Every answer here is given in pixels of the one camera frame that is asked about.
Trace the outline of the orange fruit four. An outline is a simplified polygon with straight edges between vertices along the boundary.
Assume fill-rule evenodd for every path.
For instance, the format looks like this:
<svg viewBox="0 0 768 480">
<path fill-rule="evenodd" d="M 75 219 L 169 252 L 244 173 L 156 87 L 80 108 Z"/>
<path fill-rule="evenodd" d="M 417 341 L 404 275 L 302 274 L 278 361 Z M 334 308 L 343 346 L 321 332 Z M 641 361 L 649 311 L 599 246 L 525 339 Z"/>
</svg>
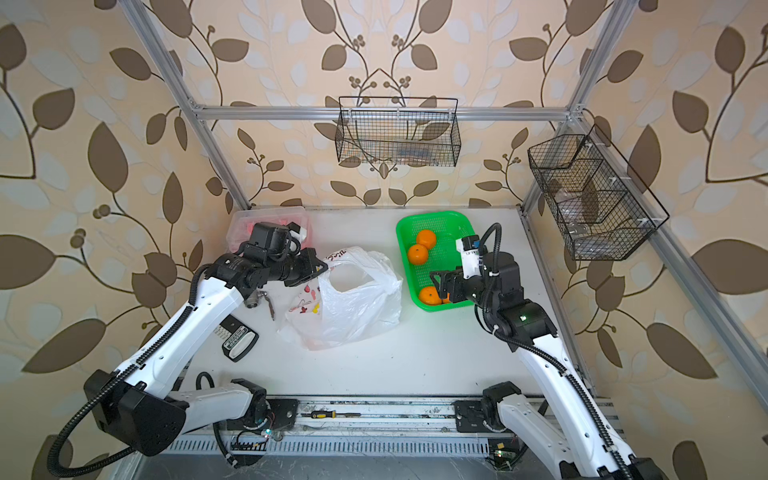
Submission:
<svg viewBox="0 0 768 480">
<path fill-rule="evenodd" d="M 438 306 L 443 303 L 437 289 L 434 286 L 428 286 L 420 290 L 418 299 L 424 305 Z"/>
</svg>

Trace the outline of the orange fruit two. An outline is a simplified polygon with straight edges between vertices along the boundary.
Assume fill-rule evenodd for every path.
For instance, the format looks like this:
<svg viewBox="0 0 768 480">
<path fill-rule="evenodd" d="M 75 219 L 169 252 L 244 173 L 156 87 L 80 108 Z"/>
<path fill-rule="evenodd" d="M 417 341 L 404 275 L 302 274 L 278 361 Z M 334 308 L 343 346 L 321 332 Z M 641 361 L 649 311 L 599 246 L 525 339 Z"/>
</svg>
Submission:
<svg viewBox="0 0 768 480">
<path fill-rule="evenodd" d="M 424 265 L 429 259 L 429 249 L 419 243 L 412 245 L 407 251 L 407 260 L 411 265 Z"/>
</svg>

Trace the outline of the orange fruit one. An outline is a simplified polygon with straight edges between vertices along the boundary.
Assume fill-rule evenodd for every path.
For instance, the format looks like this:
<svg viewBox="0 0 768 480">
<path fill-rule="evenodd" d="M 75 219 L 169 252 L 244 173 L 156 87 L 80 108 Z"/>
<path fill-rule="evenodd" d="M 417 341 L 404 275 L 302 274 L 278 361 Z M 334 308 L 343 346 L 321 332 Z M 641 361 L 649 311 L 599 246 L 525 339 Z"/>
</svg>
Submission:
<svg viewBox="0 0 768 480">
<path fill-rule="evenodd" d="M 432 250 L 437 244 L 437 236 L 431 230 L 421 230 L 417 234 L 417 243 L 428 250 Z"/>
</svg>

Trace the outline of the white printed plastic bag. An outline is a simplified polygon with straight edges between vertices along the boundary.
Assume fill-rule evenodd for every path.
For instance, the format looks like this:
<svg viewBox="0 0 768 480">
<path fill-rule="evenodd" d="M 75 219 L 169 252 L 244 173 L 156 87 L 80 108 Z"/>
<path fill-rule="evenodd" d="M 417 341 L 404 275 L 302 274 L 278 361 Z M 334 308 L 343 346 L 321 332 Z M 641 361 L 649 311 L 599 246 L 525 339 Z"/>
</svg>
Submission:
<svg viewBox="0 0 768 480">
<path fill-rule="evenodd" d="M 291 300 L 278 334 L 309 351 L 359 342 L 397 327 L 403 280 L 381 252 L 358 246 L 326 257 L 328 270 Z"/>
</svg>

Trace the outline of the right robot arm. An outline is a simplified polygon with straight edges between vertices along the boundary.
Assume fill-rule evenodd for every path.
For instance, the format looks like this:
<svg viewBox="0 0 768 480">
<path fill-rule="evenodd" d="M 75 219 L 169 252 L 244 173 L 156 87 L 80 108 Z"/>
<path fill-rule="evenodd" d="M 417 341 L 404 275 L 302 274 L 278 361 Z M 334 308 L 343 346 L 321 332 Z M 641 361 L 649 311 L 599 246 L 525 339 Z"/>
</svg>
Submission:
<svg viewBox="0 0 768 480">
<path fill-rule="evenodd" d="M 555 323 L 526 298 L 513 255 L 501 249 L 501 226 L 457 240 L 461 264 L 434 271 L 439 297 L 470 301 L 483 331 L 506 344 L 541 389 L 551 424 L 512 382 L 483 392 L 490 430 L 509 430 L 556 479 L 662 479 L 650 458 L 637 456 L 610 425 L 580 378 Z"/>
</svg>

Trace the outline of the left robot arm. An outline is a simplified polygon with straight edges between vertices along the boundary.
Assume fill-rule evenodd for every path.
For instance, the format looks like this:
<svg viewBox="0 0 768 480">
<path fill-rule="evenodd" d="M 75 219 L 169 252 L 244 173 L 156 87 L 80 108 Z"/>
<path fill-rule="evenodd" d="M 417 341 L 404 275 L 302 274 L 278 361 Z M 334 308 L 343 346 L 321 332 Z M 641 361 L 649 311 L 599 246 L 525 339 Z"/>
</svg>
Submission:
<svg viewBox="0 0 768 480">
<path fill-rule="evenodd" d="M 179 392 L 173 386 L 208 337 L 254 291 L 270 281 L 302 285 L 327 269 L 312 248 L 263 262 L 227 253 L 201 266 L 184 306 L 113 372 L 98 370 L 86 381 L 86 404 L 50 446 L 49 473 L 72 478 L 98 471 L 135 451 L 154 456 L 182 434 L 228 420 L 239 420 L 250 430 L 269 428 L 273 418 L 266 406 L 266 391 L 253 382 L 236 378 L 217 387 Z M 126 447 L 85 466 L 65 466 L 60 461 L 63 447 L 88 415 Z"/>
</svg>

